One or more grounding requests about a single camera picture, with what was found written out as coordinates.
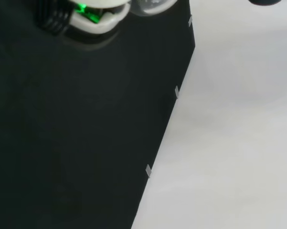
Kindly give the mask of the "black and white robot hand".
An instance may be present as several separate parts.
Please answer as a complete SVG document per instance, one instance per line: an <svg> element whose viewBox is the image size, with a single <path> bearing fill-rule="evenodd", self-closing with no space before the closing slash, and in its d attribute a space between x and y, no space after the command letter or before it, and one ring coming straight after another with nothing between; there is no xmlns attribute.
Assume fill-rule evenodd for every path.
<svg viewBox="0 0 287 229"><path fill-rule="evenodd" d="M72 26L100 35L113 30L129 13L130 0L37 0L35 21L52 34Z"/></svg>

